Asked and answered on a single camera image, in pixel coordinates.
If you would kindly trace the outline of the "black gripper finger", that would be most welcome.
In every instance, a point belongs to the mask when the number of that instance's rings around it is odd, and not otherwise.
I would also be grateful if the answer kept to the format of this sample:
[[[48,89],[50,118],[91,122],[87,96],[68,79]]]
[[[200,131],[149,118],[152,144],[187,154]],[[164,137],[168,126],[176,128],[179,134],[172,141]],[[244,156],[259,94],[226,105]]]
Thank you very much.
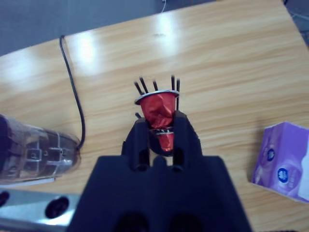
[[[124,140],[121,156],[127,157],[133,171],[144,172],[150,167],[149,128],[145,118],[135,121],[127,138]]]
[[[183,171],[202,157],[200,139],[186,114],[176,111],[173,120],[173,165],[177,171]]]

